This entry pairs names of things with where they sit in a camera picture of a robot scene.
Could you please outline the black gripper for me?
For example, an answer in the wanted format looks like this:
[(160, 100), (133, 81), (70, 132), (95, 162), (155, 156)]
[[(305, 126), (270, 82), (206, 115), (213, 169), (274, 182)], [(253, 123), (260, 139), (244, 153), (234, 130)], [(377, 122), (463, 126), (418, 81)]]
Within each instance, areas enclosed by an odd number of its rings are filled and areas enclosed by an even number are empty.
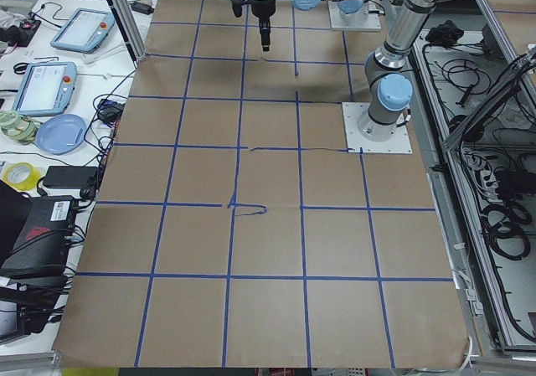
[(276, 0), (251, 0), (251, 11), (259, 19), (262, 51), (269, 52), (271, 47), (270, 17), (276, 12)]

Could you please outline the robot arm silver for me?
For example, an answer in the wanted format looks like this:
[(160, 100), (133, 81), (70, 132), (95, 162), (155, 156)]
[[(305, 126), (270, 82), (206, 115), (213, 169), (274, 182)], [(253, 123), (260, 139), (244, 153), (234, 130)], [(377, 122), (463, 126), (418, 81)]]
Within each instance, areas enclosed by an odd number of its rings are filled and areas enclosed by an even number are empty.
[[(308, 11), (322, 1), (341, 3), (345, 0), (291, 0), (295, 8)], [(450, 0), (390, 0), (399, 6), (394, 24), (385, 41), (368, 57), (365, 74), (372, 96), (368, 110), (358, 119), (359, 132), (375, 142), (388, 141), (394, 134), (397, 120), (412, 98), (403, 94), (396, 100), (399, 89), (410, 82), (400, 74), (417, 36), (437, 3)]]

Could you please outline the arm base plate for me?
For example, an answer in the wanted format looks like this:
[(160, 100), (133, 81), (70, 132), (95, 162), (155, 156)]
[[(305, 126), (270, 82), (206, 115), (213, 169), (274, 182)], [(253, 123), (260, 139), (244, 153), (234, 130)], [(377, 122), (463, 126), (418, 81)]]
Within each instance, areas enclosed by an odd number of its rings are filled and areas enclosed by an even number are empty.
[(347, 149), (351, 153), (411, 154), (404, 117), (394, 124), (379, 125), (369, 117), (369, 103), (343, 102), (343, 123)]
[(328, 2), (328, 12), (332, 30), (379, 32), (378, 6), (364, 0)]

